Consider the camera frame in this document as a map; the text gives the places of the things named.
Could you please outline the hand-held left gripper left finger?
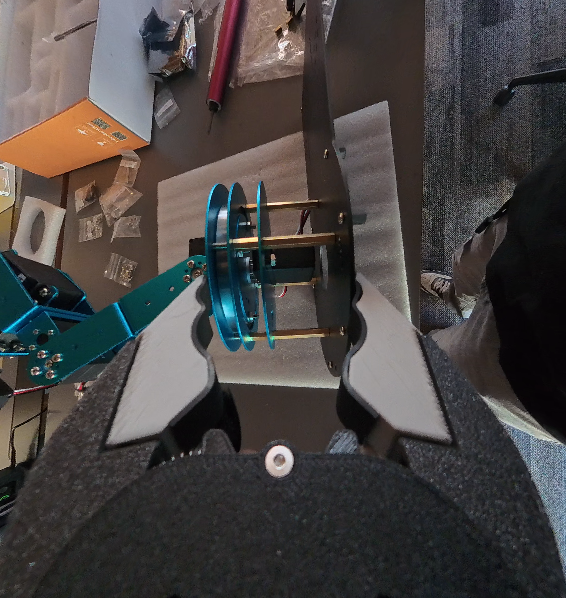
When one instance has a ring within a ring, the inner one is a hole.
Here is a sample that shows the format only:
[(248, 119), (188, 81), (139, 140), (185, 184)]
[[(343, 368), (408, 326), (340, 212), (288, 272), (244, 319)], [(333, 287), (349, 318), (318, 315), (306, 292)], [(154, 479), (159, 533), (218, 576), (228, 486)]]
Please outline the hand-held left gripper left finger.
[(205, 449), (216, 437), (225, 452), (240, 451), (233, 396), (221, 386), (208, 352), (210, 307), (208, 281), (201, 276), (138, 336), (106, 448), (157, 441), (164, 460)]

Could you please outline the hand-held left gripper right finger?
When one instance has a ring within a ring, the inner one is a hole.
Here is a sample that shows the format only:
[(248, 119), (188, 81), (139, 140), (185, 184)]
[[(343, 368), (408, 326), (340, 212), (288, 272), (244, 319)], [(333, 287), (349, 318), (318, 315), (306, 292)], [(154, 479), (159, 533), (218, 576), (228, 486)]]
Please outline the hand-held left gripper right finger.
[(401, 439), (452, 445), (420, 333), (360, 273), (355, 288), (354, 339), (336, 403), (341, 423), (367, 454), (382, 458)]

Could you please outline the blue toy robot arm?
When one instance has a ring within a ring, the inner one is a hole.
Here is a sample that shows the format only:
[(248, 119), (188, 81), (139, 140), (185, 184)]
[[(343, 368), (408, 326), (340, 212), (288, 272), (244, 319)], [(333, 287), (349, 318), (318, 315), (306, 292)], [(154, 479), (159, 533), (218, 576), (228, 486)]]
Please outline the blue toy robot arm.
[[(351, 348), (354, 242), (351, 202), (335, 156), (321, 1), (305, 12), (302, 91), (308, 198), (251, 203), (240, 183), (208, 195), (204, 250), (95, 312), (71, 278), (51, 265), (0, 251), (0, 358), (27, 358), (35, 392), (98, 375), (128, 341), (147, 335), (191, 287), (230, 352), (258, 341), (320, 339), (332, 376)], [(0, 378), (0, 408), (17, 391)]]

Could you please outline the person's shoe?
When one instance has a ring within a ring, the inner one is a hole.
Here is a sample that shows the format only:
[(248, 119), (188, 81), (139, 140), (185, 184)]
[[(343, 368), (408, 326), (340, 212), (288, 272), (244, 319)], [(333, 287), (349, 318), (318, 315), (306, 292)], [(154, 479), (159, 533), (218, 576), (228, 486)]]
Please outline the person's shoe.
[(455, 310), (455, 285), (450, 275), (434, 270), (423, 270), (420, 274), (420, 288), (449, 309)]

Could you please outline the person's leg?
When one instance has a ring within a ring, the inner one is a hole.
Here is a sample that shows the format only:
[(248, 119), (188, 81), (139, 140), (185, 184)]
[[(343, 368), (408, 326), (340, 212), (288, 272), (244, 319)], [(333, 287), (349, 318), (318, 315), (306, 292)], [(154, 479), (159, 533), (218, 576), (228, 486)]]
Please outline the person's leg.
[(440, 299), (462, 321), (430, 333), (500, 422), (542, 441), (560, 444), (515, 395), (499, 363), (500, 339), (486, 285), (490, 258), (503, 242), (507, 216), (474, 233), (452, 257), (451, 281), (438, 283)]

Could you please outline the pile of small screw bags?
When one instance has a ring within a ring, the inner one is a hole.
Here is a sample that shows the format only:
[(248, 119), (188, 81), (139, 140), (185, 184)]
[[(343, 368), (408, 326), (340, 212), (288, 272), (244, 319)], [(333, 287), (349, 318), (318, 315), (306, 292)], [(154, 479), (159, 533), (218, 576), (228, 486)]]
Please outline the pile of small screw bags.
[(142, 193), (134, 189), (141, 160), (132, 150), (122, 151), (122, 158), (113, 183), (100, 192), (96, 182), (92, 181), (74, 192), (75, 211), (80, 213), (86, 207), (97, 203), (100, 212), (78, 220), (78, 241), (88, 242), (101, 238), (104, 228), (111, 232), (111, 242), (115, 239), (134, 239), (140, 237), (138, 215), (126, 215)]

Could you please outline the white foam block with hole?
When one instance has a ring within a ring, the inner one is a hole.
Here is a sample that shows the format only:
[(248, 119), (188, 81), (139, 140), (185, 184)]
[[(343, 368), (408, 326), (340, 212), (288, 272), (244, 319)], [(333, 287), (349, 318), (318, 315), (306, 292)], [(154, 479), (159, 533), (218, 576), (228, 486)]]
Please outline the white foam block with hole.
[[(37, 250), (33, 250), (31, 243), (32, 230), (40, 213), (44, 215), (44, 233), (40, 246)], [(62, 207), (55, 206), (39, 198), (26, 196), (20, 210), (12, 250), (22, 258), (51, 267), (54, 266), (56, 248), (65, 213), (66, 209)]]

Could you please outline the white foam sheet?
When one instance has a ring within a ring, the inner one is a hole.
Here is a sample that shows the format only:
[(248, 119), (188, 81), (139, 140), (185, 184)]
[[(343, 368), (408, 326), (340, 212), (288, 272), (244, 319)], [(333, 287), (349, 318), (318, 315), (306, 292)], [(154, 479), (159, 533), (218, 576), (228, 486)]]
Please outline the white foam sheet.
[[(390, 110), (379, 102), (334, 120), (336, 142), (347, 177), (354, 224), (356, 270), (410, 318), (404, 244), (392, 147)], [(257, 146), (158, 183), (158, 270), (163, 273), (190, 256), (189, 240), (204, 236), (209, 192), (216, 183), (240, 183), (249, 202), (264, 182), (269, 201), (308, 196), (301, 132)], [(283, 340), (271, 350), (258, 341), (252, 351), (230, 352), (211, 319), (209, 353), (222, 383), (335, 389), (319, 339)]]

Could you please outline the clear acrylic holder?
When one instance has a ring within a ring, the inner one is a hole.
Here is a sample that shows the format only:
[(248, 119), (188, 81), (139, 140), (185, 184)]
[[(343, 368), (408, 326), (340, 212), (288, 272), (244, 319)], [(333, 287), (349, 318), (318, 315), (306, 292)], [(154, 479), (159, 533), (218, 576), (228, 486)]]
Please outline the clear acrylic holder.
[(0, 214), (11, 208), (16, 201), (16, 169), (9, 163), (0, 162)]

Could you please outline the orange and white cardboard box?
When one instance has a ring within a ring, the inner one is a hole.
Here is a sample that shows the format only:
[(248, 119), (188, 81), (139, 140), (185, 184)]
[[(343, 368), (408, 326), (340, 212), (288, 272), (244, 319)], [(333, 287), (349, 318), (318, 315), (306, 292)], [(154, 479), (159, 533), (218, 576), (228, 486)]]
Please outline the orange and white cardboard box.
[(89, 93), (0, 144), (0, 161), (47, 178), (151, 141), (154, 80), (139, 28), (154, 1), (99, 1)]

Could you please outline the small labelled zip bag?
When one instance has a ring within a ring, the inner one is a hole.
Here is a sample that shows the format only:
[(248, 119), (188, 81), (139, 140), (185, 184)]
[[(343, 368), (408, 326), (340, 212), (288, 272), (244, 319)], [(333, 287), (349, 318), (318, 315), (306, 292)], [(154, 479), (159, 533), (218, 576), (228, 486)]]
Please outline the small labelled zip bag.
[(164, 129), (181, 113), (169, 86), (164, 86), (154, 99), (154, 119)]

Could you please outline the maroon electric screwdriver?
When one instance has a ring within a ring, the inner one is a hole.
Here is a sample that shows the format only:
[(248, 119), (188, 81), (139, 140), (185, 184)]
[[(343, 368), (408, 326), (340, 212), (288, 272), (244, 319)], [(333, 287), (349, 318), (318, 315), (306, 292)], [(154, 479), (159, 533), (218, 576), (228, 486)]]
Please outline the maroon electric screwdriver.
[(222, 108), (242, 5), (243, 1), (224, 2), (217, 39), (217, 53), (215, 55), (206, 98), (206, 103), (210, 111), (208, 134), (211, 132), (214, 115)]

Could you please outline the silver foil bag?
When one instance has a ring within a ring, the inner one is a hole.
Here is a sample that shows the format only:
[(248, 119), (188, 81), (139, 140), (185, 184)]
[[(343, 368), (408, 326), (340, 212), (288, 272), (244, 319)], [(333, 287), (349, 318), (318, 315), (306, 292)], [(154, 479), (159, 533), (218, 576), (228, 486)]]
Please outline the silver foil bag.
[(148, 74), (157, 81), (196, 69), (197, 47), (191, 1), (155, 1), (139, 28)]

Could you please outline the black office chair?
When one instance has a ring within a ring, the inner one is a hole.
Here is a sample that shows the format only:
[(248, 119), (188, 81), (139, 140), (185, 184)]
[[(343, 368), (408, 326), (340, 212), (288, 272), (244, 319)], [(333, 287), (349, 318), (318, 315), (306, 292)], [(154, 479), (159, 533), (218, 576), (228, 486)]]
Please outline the black office chair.
[(517, 87), (561, 83), (566, 83), (566, 68), (515, 77), (497, 92), (493, 104), (498, 107), (506, 106), (514, 96)]

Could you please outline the clear plastic bag with parts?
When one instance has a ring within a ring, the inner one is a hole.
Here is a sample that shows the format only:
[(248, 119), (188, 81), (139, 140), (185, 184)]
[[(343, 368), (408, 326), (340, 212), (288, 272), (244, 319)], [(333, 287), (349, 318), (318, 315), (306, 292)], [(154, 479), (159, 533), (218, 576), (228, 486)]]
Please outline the clear plastic bag with parts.
[(303, 74), (306, 1), (245, 1), (231, 87)]

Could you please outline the white foam box insert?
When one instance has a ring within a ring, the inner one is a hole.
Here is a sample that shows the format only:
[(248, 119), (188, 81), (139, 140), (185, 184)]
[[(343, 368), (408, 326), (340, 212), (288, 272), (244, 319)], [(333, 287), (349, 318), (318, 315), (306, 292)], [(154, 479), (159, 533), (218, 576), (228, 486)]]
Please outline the white foam box insert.
[(99, 1), (0, 2), (0, 144), (86, 99)]

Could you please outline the thin metal tool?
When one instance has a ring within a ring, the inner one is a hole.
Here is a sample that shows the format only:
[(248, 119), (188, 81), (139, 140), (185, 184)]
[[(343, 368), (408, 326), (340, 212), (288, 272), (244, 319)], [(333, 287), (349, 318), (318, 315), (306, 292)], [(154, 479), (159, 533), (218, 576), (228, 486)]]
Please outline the thin metal tool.
[(70, 27), (69, 29), (67, 29), (61, 33), (52, 34), (51, 40), (54, 42), (62, 41), (63, 39), (69, 37), (70, 35), (73, 35), (79, 31), (82, 31), (83, 29), (90, 27), (92, 25), (95, 25), (97, 23), (97, 21), (98, 21), (97, 18), (83, 21), (75, 26)]

